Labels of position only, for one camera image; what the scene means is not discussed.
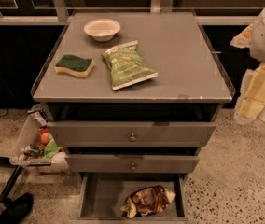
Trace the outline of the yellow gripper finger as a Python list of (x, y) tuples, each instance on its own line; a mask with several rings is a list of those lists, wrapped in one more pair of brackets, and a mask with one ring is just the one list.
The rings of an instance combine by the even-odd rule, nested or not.
[(255, 119), (265, 121), (265, 63), (245, 71), (233, 118), (241, 125)]
[(239, 49), (248, 48), (251, 44), (250, 36), (252, 31), (253, 25), (250, 24), (247, 27), (245, 27), (237, 36), (235, 36), (230, 44)]

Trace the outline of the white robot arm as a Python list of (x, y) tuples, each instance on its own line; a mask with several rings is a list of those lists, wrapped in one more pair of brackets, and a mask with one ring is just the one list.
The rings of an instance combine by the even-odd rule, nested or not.
[(233, 118), (241, 125), (255, 119), (265, 121), (265, 8), (230, 44), (235, 48), (249, 48), (250, 56), (260, 61), (258, 68), (244, 73)]

